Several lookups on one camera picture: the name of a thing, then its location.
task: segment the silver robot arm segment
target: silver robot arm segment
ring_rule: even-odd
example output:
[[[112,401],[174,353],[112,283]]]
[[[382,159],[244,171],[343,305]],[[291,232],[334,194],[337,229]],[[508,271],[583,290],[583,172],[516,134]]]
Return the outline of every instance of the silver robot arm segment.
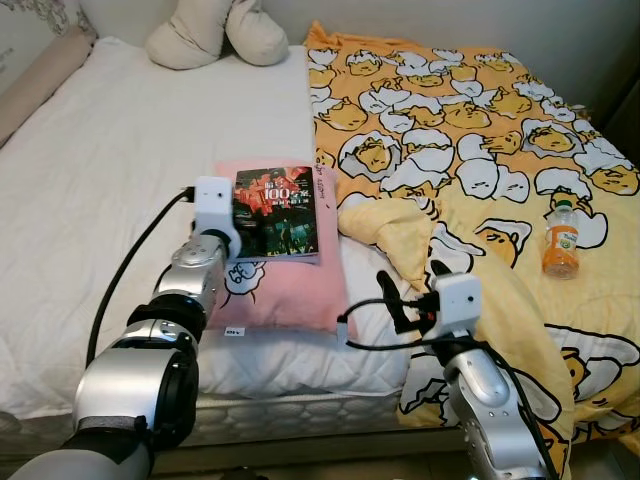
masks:
[[[482,310],[480,280],[471,274],[444,275],[437,277],[435,290],[440,310],[424,339],[471,338]],[[478,479],[547,478],[509,376],[480,348],[444,343],[430,350],[444,367],[451,406]]]
[[[171,258],[151,301],[85,371],[73,406],[74,435],[22,467],[11,480],[144,479],[154,454],[191,433],[198,394],[198,342],[240,250],[232,185],[200,177],[195,230]]]

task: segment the wall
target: wall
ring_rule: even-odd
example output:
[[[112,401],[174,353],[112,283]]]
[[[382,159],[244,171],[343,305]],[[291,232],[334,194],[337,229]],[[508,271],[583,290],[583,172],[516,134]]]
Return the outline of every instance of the wall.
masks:
[[[638,0],[264,0],[292,43],[329,31],[509,50],[570,103],[606,115],[640,62]]]
[[[78,0],[0,0],[0,93],[77,22]]]

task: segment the pink pillow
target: pink pillow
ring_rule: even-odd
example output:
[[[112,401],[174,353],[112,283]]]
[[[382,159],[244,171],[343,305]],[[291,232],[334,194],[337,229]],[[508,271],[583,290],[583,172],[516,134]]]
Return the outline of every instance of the pink pillow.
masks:
[[[235,182],[239,170],[305,164],[295,159],[252,158],[219,163],[216,174]],[[275,327],[336,333],[338,315],[347,308],[347,291],[338,245],[335,182],[333,170],[314,166],[320,250],[317,265],[285,261],[230,263],[209,328]],[[349,336],[354,337],[355,323],[350,322],[349,327]]]

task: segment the white bed sheet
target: white bed sheet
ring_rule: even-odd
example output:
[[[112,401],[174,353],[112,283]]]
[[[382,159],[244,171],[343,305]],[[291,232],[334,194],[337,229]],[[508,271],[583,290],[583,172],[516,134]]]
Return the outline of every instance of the white bed sheet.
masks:
[[[69,412],[93,316],[132,243],[178,188],[216,161],[313,158],[303,47],[268,68],[227,57],[174,72],[144,50],[100,40],[79,69],[0,150],[0,411],[18,418]],[[100,348],[148,301],[192,208],[177,206],[139,252],[110,304]],[[349,297],[379,296],[375,250],[341,240]],[[408,291],[400,282],[401,292]],[[363,343],[396,343],[382,307],[358,312]],[[407,352],[366,353],[307,332],[207,331],[201,390],[247,397],[300,388],[387,395]]]

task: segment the cushion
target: cushion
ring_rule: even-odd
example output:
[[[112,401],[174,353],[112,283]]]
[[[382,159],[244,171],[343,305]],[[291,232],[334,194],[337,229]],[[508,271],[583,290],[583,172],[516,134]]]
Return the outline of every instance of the cushion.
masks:
[[[175,70],[202,67],[220,57],[231,0],[180,0],[168,22],[147,39],[149,58]]]
[[[80,0],[82,10],[101,38],[116,37],[144,46],[158,25],[169,20],[176,0]]]
[[[79,27],[54,39],[0,95],[0,146],[84,63],[94,38]]]
[[[261,0],[235,0],[226,32],[238,55],[253,65],[273,65],[289,51],[287,34],[262,11]]]
[[[292,167],[295,159],[257,158],[219,163],[216,174],[235,182],[239,170]],[[338,245],[335,173],[321,165],[313,171],[320,259],[301,262],[230,263],[209,327],[277,327],[335,333],[347,308]],[[355,322],[349,324],[355,337]]]

